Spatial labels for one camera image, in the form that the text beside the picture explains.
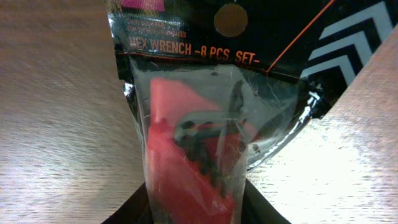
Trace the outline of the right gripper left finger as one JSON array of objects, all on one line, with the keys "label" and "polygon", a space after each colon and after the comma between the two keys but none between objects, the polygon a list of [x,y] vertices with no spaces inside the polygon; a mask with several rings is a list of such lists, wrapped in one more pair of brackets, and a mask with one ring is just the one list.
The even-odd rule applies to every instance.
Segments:
[{"label": "right gripper left finger", "polygon": [[101,224],[154,224],[146,184],[143,183]]}]

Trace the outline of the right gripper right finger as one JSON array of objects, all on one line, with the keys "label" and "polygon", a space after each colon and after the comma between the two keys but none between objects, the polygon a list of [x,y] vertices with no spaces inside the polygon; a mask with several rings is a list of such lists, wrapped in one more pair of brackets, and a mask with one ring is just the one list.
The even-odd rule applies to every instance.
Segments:
[{"label": "right gripper right finger", "polygon": [[246,179],[241,211],[241,224],[291,224]]}]

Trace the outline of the black hex wrench set packet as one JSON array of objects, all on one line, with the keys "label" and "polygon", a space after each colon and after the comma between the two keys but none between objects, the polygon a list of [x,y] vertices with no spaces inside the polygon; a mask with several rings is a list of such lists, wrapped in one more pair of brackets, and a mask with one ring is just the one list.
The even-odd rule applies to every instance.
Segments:
[{"label": "black hex wrench set packet", "polygon": [[396,0],[111,0],[154,223],[241,223],[246,175],[320,119]]}]

